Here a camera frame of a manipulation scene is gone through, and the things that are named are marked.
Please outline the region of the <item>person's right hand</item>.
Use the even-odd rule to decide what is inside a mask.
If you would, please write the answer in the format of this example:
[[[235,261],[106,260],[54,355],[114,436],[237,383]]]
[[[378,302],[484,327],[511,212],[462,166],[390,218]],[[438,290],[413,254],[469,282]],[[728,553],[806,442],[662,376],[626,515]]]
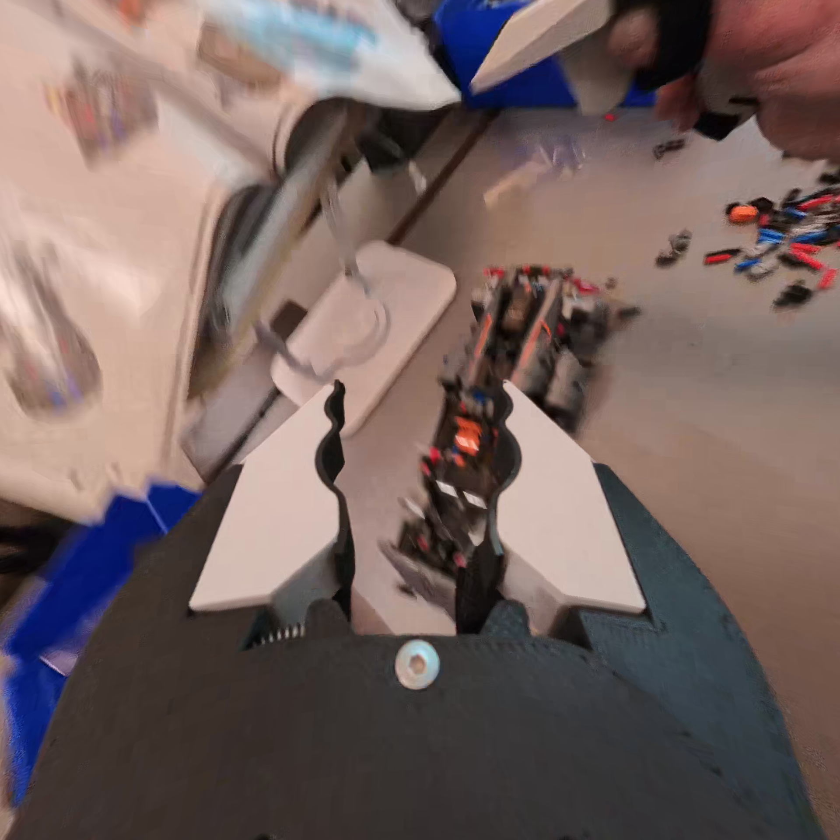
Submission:
[[[839,2],[712,2],[706,58],[759,100],[757,122],[776,149],[807,161],[839,161]],[[634,70],[657,57],[654,10],[637,8],[613,24],[608,49]],[[701,111],[697,83],[683,76],[658,90],[656,114],[681,133]]]

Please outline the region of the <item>lego car model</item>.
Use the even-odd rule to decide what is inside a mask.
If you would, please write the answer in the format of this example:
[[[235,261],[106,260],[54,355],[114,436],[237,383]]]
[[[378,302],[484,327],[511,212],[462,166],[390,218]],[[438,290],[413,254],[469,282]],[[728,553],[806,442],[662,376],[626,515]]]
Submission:
[[[444,399],[432,441],[419,451],[420,498],[404,497],[395,541],[380,549],[399,589],[455,614],[459,569],[476,551],[490,495],[502,483],[496,394],[514,384],[550,421],[574,434],[601,347],[641,308],[572,269],[491,267],[474,289],[475,324],[444,357]]]

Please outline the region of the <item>white booklet stand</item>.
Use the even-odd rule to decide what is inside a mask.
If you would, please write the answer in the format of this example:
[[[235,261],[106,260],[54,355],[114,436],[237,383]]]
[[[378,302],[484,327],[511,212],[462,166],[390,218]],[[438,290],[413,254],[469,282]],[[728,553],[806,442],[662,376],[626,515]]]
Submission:
[[[260,324],[284,424],[326,385],[345,387],[344,426],[360,430],[455,298],[451,269],[374,240],[355,246],[333,187],[322,194],[339,274],[291,333]]]

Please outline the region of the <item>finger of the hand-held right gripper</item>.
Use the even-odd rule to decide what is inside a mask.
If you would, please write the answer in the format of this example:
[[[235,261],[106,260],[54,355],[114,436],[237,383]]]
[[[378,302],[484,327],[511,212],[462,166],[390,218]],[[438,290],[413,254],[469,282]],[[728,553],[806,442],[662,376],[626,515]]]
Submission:
[[[613,17],[611,1],[534,1],[502,26],[472,77],[481,93],[515,77],[602,29]]]

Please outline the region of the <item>small blue parts bin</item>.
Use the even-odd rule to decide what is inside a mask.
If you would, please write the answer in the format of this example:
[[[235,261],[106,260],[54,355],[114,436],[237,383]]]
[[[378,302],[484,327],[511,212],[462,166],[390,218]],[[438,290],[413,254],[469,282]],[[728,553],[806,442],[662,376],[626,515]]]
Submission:
[[[138,548],[165,536],[201,493],[156,484],[114,496],[100,519],[73,527],[2,625],[6,781],[22,803],[60,694],[92,631],[129,579]]]

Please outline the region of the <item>lego instruction booklet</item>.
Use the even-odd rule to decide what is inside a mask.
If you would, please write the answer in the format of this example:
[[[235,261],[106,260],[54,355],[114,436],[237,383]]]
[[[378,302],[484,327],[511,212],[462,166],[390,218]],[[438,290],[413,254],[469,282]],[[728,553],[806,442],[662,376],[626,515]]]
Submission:
[[[283,298],[340,273],[322,194],[384,96],[267,62],[236,3],[2,2],[2,500],[92,522],[179,474]]]

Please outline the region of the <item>large blue plastic bin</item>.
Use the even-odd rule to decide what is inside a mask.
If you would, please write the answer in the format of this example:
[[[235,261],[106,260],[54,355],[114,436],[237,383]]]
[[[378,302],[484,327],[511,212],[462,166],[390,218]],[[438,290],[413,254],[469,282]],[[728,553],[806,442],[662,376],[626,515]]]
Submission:
[[[500,85],[472,93],[469,84],[502,26],[531,2],[442,2],[434,14],[440,47],[465,105],[471,109],[577,110],[561,69],[561,52],[542,60]],[[619,108],[652,108],[653,92],[630,88]],[[584,114],[586,116],[603,116]]]

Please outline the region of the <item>pile of loose lego pieces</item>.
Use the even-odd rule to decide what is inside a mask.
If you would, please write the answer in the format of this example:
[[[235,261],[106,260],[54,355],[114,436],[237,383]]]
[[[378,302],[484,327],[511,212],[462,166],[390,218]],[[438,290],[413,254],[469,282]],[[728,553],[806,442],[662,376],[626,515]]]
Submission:
[[[712,296],[748,293],[783,319],[838,297],[838,171],[679,210],[651,260],[666,277]]]

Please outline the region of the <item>clear plastic bag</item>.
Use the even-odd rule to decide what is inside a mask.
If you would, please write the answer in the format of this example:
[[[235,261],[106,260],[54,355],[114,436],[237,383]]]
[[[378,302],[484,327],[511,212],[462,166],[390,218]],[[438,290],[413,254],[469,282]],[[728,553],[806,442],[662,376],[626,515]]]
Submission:
[[[586,160],[581,142],[572,134],[523,133],[500,150],[507,168],[482,194],[487,209],[546,181],[574,177]]]

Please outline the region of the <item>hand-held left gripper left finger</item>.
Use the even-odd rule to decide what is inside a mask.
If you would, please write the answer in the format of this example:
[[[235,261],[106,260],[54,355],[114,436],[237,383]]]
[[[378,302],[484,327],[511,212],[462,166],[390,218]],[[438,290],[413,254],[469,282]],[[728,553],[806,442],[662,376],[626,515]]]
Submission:
[[[304,617],[334,598],[350,614],[354,538],[336,485],[345,387],[322,387],[224,478],[236,479],[189,601],[194,613],[268,607]]]

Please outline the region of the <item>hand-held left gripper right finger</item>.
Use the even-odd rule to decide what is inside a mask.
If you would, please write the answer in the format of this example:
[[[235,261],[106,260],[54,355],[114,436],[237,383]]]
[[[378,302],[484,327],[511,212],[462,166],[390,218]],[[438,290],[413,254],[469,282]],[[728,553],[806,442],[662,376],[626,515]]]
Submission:
[[[503,389],[520,461],[497,502],[501,593],[525,607],[535,634],[551,634],[574,608],[642,615],[647,604],[594,461],[514,384]]]

